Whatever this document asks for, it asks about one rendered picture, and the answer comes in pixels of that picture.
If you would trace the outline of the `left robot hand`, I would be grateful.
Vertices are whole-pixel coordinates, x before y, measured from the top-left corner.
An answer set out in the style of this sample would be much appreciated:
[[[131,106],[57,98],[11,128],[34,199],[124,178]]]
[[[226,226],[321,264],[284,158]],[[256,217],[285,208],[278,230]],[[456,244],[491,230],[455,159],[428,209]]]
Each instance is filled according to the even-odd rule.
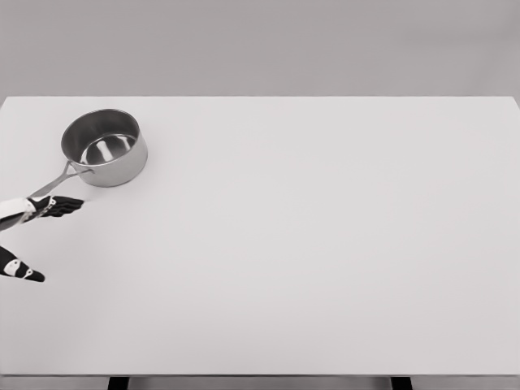
[[[0,232],[43,217],[61,218],[79,210],[84,201],[72,197],[20,197],[0,201]],[[0,245],[0,275],[43,283],[46,278]]]

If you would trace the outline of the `steel saucepan with long handle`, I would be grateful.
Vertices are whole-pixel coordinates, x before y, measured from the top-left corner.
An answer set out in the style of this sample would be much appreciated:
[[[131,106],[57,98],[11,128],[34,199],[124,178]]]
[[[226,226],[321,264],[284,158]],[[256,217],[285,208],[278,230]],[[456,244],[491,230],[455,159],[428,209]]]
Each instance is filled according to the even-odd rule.
[[[139,123],[116,109],[95,110],[75,119],[62,135],[61,150],[67,160],[62,173],[32,197],[44,197],[75,176],[95,187],[120,186],[135,179],[148,159]]]

